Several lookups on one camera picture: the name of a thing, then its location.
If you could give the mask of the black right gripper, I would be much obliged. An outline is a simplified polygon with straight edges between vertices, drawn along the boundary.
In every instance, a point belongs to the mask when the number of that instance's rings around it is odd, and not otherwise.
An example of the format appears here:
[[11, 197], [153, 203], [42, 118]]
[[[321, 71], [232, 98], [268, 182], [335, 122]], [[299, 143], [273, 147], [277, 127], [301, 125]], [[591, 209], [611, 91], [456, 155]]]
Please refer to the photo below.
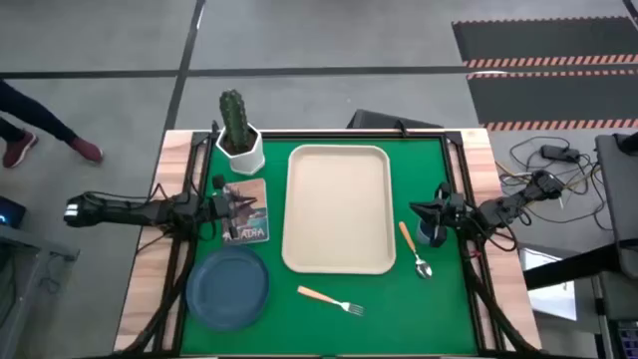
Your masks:
[[[418, 216], [436, 216], [440, 214], [440, 200], [410, 202], [411, 210]], [[444, 200], [442, 207], [441, 225], [460, 225], [467, 216], [467, 207], [464, 197], [461, 194], [451, 194]]]

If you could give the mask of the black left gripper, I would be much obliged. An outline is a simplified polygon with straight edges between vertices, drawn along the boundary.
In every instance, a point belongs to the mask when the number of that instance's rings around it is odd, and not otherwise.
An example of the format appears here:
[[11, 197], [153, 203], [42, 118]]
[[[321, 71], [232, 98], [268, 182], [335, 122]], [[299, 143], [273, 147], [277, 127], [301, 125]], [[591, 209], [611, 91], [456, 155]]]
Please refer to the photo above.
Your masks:
[[255, 213], [251, 204], [257, 202], [254, 196], [231, 195], [228, 199], [223, 194], [214, 194], [211, 197], [211, 218], [218, 220], [229, 218], [232, 213]]

